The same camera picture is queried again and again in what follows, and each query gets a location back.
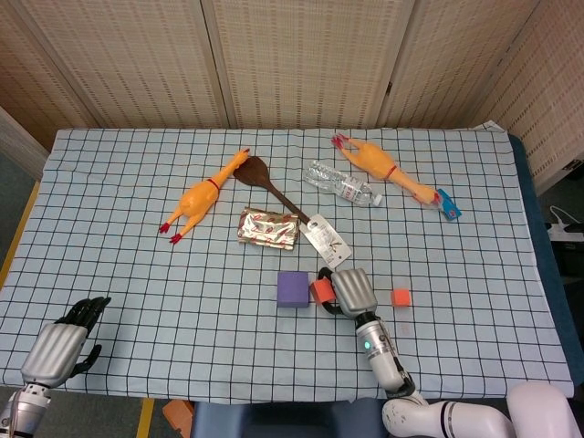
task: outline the blue tag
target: blue tag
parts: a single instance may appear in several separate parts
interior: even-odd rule
[[[451,197],[448,196],[448,193],[442,189],[438,189],[438,194],[440,194],[441,197],[440,209],[443,211],[446,219],[453,221],[462,214]]]

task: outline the foil packet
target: foil packet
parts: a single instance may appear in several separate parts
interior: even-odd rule
[[[294,249],[298,237],[298,215],[265,212],[246,207],[239,217],[237,241],[273,248]]]

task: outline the plastic water bottle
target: plastic water bottle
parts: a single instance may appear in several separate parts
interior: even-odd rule
[[[374,193],[366,182],[328,167],[318,160],[314,160],[310,167],[302,172],[302,179],[357,205],[378,206],[381,202],[381,195]]]

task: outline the wooden spatula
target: wooden spatula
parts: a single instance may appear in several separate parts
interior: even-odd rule
[[[251,185],[252,187],[264,187],[272,193],[280,202],[288,207],[288,209],[296,213],[304,224],[308,224],[310,218],[296,207],[288,198],[286,198],[270,181],[270,173],[267,170],[266,164],[259,157],[249,157],[245,162],[239,166],[235,172],[236,180],[243,184]]]

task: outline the bottle label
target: bottle label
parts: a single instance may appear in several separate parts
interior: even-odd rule
[[[345,178],[345,181],[343,181],[343,190],[340,193],[340,197],[353,202],[355,201],[357,195],[361,192],[362,186],[363,181],[349,175]]]

